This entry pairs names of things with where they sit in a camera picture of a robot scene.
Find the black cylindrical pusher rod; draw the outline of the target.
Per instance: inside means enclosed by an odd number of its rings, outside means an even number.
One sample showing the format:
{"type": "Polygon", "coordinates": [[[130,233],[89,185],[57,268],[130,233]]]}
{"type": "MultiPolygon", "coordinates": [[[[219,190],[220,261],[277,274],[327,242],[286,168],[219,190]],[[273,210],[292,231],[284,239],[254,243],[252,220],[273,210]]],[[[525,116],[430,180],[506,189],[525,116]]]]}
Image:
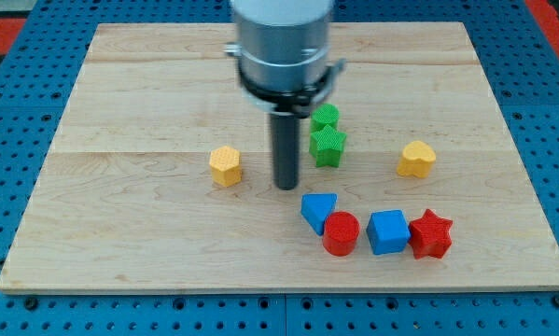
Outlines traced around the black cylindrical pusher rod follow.
{"type": "Polygon", "coordinates": [[[300,121],[293,115],[270,115],[273,182],[281,190],[297,187],[300,162],[300,121]]]}

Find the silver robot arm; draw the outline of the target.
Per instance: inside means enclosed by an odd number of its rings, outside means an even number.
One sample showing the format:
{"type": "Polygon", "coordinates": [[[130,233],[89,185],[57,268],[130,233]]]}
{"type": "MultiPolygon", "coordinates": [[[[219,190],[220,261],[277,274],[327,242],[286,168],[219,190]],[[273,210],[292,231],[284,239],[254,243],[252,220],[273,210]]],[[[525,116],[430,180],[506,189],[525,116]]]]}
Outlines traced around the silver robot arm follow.
{"type": "Polygon", "coordinates": [[[231,0],[236,40],[225,47],[240,85],[269,115],[273,183],[299,183],[300,122],[331,95],[345,60],[328,61],[333,0],[231,0]]]}

